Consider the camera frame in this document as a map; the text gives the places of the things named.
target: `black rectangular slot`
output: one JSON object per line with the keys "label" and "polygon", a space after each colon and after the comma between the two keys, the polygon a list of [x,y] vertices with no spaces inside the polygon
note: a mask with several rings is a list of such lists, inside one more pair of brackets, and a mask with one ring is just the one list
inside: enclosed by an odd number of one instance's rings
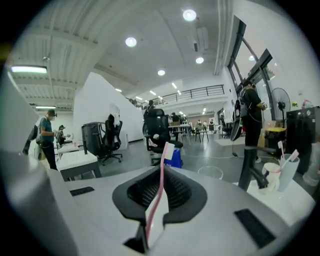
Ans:
{"label": "black rectangular slot", "polygon": [[79,196],[85,193],[89,193],[91,191],[94,191],[94,188],[91,186],[86,186],[86,187],[70,190],[70,193],[74,197],[74,196]]}
{"label": "black rectangular slot", "polygon": [[234,214],[260,248],[276,239],[249,209],[235,211]]}

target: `cup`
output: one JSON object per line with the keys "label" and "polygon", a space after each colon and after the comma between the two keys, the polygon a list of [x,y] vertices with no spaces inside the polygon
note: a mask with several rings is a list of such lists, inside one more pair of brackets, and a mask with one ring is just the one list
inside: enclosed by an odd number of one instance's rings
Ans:
{"label": "cup", "polygon": [[[281,156],[281,159],[280,159],[281,166],[284,165],[288,157],[290,157],[290,154],[284,154],[284,158]],[[300,159],[299,157],[296,157],[294,161],[290,160],[285,164],[284,168],[281,171],[281,175],[279,177],[279,181],[280,181],[280,185],[278,188],[279,192],[283,192],[286,190],[286,188],[288,187],[289,183],[291,182],[291,180],[293,179],[297,171],[299,163],[300,163]]]}
{"label": "cup", "polygon": [[263,165],[262,174],[266,177],[269,183],[266,188],[259,189],[259,192],[266,194],[277,191],[280,185],[280,165],[273,162],[266,162]]}

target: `white cup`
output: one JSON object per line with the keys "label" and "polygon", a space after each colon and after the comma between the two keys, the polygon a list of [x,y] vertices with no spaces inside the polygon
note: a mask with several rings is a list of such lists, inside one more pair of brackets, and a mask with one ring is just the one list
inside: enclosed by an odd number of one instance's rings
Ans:
{"label": "white cup", "polygon": [[262,174],[266,177],[269,183],[266,188],[259,189],[259,192],[266,194],[277,191],[280,185],[280,165],[273,162],[266,162],[263,165]]}

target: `gray t-shirt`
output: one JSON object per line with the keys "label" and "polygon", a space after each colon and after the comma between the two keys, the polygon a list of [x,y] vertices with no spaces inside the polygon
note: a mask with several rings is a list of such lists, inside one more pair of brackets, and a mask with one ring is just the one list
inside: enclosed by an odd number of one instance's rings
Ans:
{"label": "gray t-shirt", "polygon": [[[46,132],[52,132],[51,122],[46,118],[42,118],[40,121],[40,130],[42,130],[42,127],[44,127],[44,130]],[[55,137],[52,136],[40,136],[41,141],[48,141],[48,142],[54,142]]]}

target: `black pants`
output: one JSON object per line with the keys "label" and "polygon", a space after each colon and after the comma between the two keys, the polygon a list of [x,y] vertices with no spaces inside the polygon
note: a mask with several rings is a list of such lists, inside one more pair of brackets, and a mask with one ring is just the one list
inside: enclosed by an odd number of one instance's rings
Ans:
{"label": "black pants", "polygon": [[257,122],[250,116],[245,116],[242,118],[242,123],[245,128],[245,145],[258,146],[262,122]]}
{"label": "black pants", "polygon": [[52,142],[41,141],[41,149],[50,165],[50,169],[58,170],[56,166],[55,147]]}

